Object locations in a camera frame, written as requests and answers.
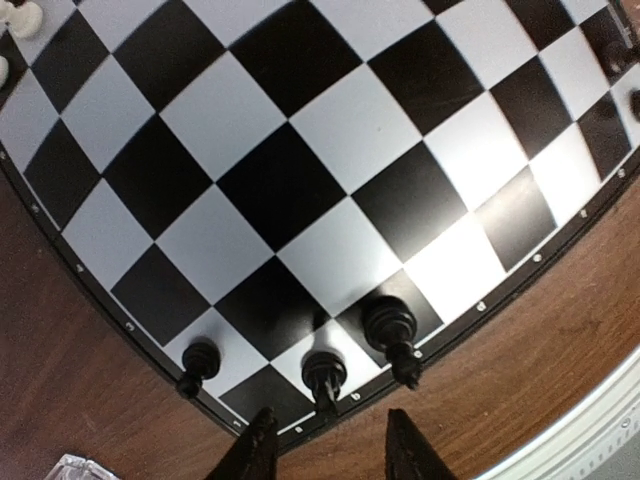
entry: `brown wooden surface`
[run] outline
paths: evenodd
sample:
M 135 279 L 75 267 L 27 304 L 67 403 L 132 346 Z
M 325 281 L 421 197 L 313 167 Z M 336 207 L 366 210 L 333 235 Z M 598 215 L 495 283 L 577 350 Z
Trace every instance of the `brown wooden surface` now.
M 640 344 L 640 182 L 556 266 L 461 347 L 280 459 L 280 479 L 384 478 L 403 408 L 461 478 L 499 462 Z M 125 479 L 199 479 L 231 437 L 178 398 L 93 310 L 0 175 L 0 478 L 65 452 Z

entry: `chessboard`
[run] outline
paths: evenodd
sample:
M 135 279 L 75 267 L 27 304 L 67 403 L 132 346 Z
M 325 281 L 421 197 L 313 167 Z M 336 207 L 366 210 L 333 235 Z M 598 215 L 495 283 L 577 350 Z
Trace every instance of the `chessboard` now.
M 605 0 L 51 0 L 0 55 L 0 164 L 105 318 L 234 434 L 283 449 L 389 392 L 362 331 L 402 299 L 427 365 L 551 265 L 640 162 L 640 66 Z M 340 353 L 338 415 L 301 377 Z

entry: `black square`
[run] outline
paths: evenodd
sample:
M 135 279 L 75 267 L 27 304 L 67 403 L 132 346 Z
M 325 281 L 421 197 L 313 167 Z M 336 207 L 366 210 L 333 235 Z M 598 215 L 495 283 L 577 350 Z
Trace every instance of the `black square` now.
M 476 215 L 507 272 L 556 228 L 529 167 L 482 205 Z
M 1 111 L 7 99 L 13 93 L 13 89 L 16 88 L 16 85 L 18 85 L 22 79 L 24 72 L 27 71 L 28 66 L 8 30 L 0 36 L 0 53 L 2 53 L 2 56 L 9 62 L 9 77 L 2 88 L 0 88 Z
M 507 3 L 538 50 L 547 48 L 575 26 L 561 0 L 507 0 Z
M 462 0 L 422 0 L 427 4 L 429 10 L 431 10 L 435 15 L 439 15 L 445 10 L 449 10 L 454 5 L 457 5 Z
M 329 319 L 277 257 L 260 267 L 215 307 L 268 360 Z
M 213 184 L 157 116 L 118 153 L 104 176 L 153 238 Z
M 224 51 L 185 3 L 169 0 L 118 47 L 114 56 L 160 111 Z
M 288 123 L 227 172 L 218 186 L 273 250 L 345 196 Z
M 309 399 L 271 365 L 229 390 L 220 400 L 248 421 L 264 407 L 271 407 L 280 428 L 313 412 Z
M 288 117 L 360 64 L 311 2 L 291 2 L 231 51 Z
M 76 10 L 53 36 L 32 70 L 53 106 L 62 112 L 107 55 L 107 48 Z
M 578 120 L 591 156 L 604 180 L 631 150 L 618 109 L 607 93 Z
M 437 22 L 429 22 L 369 62 L 423 135 L 484 89 Z
M 467 213 L 423 142 L 376 175 L 353 198 L 403 262 Z
M 111 292 L 160 345 L 169 343 L 210 308 L 156 245 L 138 259 Z
M 582 28 L 582 32 L 591 45 L 602 70 L 612 84 L 635 65 L 635 62 L 628 62 L 628 65 L 617 73 L 609 67 L 609 49 L 615 44 L 621 45 L 624 49 L 625 42 L 622 32 L 607 7 L 594 13 L 580 25 L 580 28 Z
M 571 125 L 569 112 L 537 57 L 493 87 L 491 93 L 529 159 Z
M 100 179 L 62 121 L 49 132 L 24 175 L 61 229 Z
M 388 362 L 383 353 L 374 350 L 367 343 L 362 326 L 362 310 L 373 300 L 388 295 L 401 299 L 416 317 L 418 331 L 414 343 L 418 343 L 443 325 L 442 320 L 440 320 L 431 304 L 420 293 L 418 287 L 409 279 L 404 270 L 400 270 L 389 277 L 336 318 L 338 323 L 342 325 L 358 345 L 381 367 Z

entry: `checkered pattern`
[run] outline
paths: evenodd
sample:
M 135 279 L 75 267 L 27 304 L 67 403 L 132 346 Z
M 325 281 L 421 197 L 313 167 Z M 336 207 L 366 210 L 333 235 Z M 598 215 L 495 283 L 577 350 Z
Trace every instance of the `checkered pattern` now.
M 205 391 L 245 423 L 313 415 L 312 349 L 345 358 L 342 397 L 381 375 L 362 305 L 400 296 L 424 342 L 640 143 L 604 0 L 44 7 L 34 40 L 0 38 L 0 140 L 166 355 L 217 343 Z

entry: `white curved edge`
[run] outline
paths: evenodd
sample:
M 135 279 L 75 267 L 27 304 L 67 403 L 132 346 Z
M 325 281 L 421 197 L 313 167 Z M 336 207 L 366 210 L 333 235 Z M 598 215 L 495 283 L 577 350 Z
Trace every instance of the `white curved edge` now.
M 569 413 L 477 480 L 585 478 L 639 424 L 640 346 Z

